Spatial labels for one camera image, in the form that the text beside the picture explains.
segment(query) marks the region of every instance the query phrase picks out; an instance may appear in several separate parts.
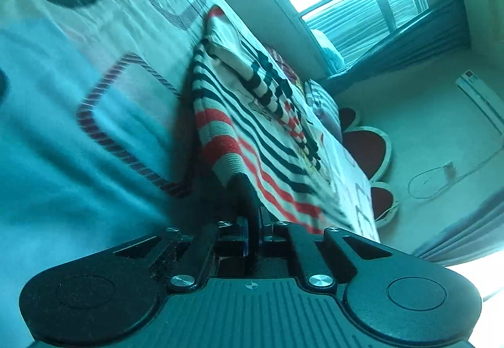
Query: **screw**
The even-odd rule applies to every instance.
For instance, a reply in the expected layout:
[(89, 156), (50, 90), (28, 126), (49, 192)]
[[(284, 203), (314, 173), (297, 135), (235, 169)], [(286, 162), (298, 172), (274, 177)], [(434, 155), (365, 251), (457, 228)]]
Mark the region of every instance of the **screw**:
[(325, 274), (312, 275), (308, 282), (314, 287), (328, 287), (333, 283), (333, 278)]
[(180, 274), (174, 275), (170, 282), (176, 287), (190, 287), (196, 282), (196, 280), (192, 275)]

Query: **wall outlet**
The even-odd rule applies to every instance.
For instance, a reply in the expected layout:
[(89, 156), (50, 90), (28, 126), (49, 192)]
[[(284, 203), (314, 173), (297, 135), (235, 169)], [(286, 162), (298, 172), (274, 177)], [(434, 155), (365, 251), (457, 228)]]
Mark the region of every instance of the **wall outlet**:
[(448, 162), (443, 166), (444, 177), (447, 182), (453, 182), (457, 178), (457, 169), (455, 169), (455, 165), (453, 162)]

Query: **folded blanket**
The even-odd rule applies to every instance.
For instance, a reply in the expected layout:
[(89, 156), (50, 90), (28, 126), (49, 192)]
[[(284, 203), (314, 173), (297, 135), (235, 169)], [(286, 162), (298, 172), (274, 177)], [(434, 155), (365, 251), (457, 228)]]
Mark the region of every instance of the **folded blanket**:
[[(258, 200), (245, 203), (262, 204), (310, 232), (331, 225), (354, 231), (337, 199), (328, 198), (321, 136), (296, 106), (288, 80), (219, 7), (208, 13), (193, 72), (202, 155), (224, 187), (233, 184), (233, 191)], [(253, 190), (236, 187), (238, 176), (238, 186)]]

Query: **bedsheet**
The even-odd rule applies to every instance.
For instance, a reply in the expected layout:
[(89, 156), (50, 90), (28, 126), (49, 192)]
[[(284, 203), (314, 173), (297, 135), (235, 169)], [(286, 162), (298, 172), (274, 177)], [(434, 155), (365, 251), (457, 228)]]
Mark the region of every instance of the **bedsheet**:
[[(37, 272), (157, 227), (232, 219), (192, 108), (192, 57), (214, 4), (267, 54), (223, 0), (0, 0), (0, 347), (31, 341), (18, 295)], [(248, 133), (286, 139), (239, 90), (222, 92)], [(330, 134), (319, 152), (339, 212), (377, 240), (364, 175)]]
[[(293, 94), (297, 88), (272, 62), (219, 6), (210, 10), (193, 78), (203, 158), (224, 186), (240, 193), (237, 202), (250, 205), (251, 215), (263, 205), (313, 233), (337, 226), (375, 238), (374, 223), (362, 213), (367, 212), (362, 172), (348, 155), (329, 156), (326, 147), (341, 145), (314, 123), (313, 112)], [(343, 164), (349, 166), (344, 174)]]

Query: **cable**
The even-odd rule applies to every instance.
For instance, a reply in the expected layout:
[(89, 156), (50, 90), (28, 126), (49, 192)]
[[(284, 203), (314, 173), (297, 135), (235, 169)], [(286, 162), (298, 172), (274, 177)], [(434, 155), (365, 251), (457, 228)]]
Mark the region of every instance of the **cable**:
[(389, 211), (392, 209), (395, 209), (396, 207), (399, 207), (399, 202), (394, 204), (393, 206), (390, 206), (387, 210), (385, 210), (382, 214), (380, 214), (378, 217), (375, 217), (375, 221), (380, 220), (383, 216), (385, 216)]
[[(413, 183), (413, 181), (416, 179), (416, 178), (419, 178), (420, 176), (423, 176), (424, 174), (426, 173), (429, 173), (429, 172), (434, 172), (434, 171), (439, 171), (439, 170), (442, 170), (445, 168), (445, 165), (439, 167), (439, 168), (432, 168), (432, 169), (429, 169), (429, 170), (426, 170), (425, 172), (422, 172), (422, 173), (419, 173), (417, 174), (415, 177), (413, 177), (409, 183), (408, 183), (408, 195), (410, 197), (412, 197), (413, 199), (417, 199), (417, 200), (427, 200), (427, 199), (432, 199), (433, 197), (437, 196), (439, 193), (443, 192), (445, 189), (449, 188), (449, 187), (452, 187), (455, 183), (458, 183), (460, 182), (462, 179), (465, 179), (467, 178), (468, 176), (470, 176), (471, 174), (473, 174), (474, 172), (477, 172), (478, 170), (480, 170), (483, 166), (485, 166), (488, 162), (490, 162), (494, 157), (496, 157), (502, 150), (504, 149), (504, 140), (502, 141), (502, 144), (501, 146), (499, 147), (499, 149), (497, 149), (495, 152), (493, 152), (492, 155), (490, 155), (488, 158), (486, 158), (485, 160), (483, 160), (482, 162), (480, 162), (475, 168), (471, 169), (470, 171), (468, 171), (467, 173), (464, 173), (463, 175), (461, 175), (460, 177), (458, 177), (457, 179), (453, 180), (452, 182), (448, 182), (446, 183), (445, 185), (443, 185), (442, 187), (440, 187), (437, 192), (435, 192), (434, 194), (430, 195), (430, 196), (426, 196), (426, 197), (418, 197), (418, 196), (415, 196), (413, 193), (411, 193), (411, 184)], [(425, 185), (429, 180), (431, 180), (434, 176), (436, 175), (436, 173), (434, 173), (429, 179), (427, 179), (423, 185)]]

